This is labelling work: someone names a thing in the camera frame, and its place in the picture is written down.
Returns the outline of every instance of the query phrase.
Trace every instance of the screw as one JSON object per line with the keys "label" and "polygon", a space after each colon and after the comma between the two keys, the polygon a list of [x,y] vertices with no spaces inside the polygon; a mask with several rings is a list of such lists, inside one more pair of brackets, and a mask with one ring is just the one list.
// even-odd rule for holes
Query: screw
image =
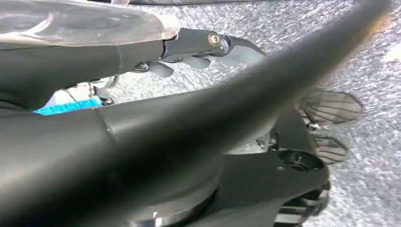
{"label": "screw", "polygon": [[319,124],[317,124],[317,123],[315,123],[315,124],[313,124],[313,123],[309,123],[307,126],[308,126],[308,128],[309,128],[310,130],[312,130],[312,131],[314,131],[314,130],[316,130],[316,129],[319,129],[319,128],[320,128],[320,125],[319,125]]}
{"label": "screw", "polygon": [[147,64],[142,64],[138,68],[140,68],[141,70],[144,70],[144,71],[149,70],[149,66]]}
{"label": "screw", "polygon": [[113,103],[114,103],[114,101],[111,98],[105,98],[103,100],[103,105],[111,105]]}
{"label": "screw", "polygon": [[212,46],[220,45],[220,36],[216,33],[210,33],[208,36],[208,40],[209,40],[210,45],[212,45]]}

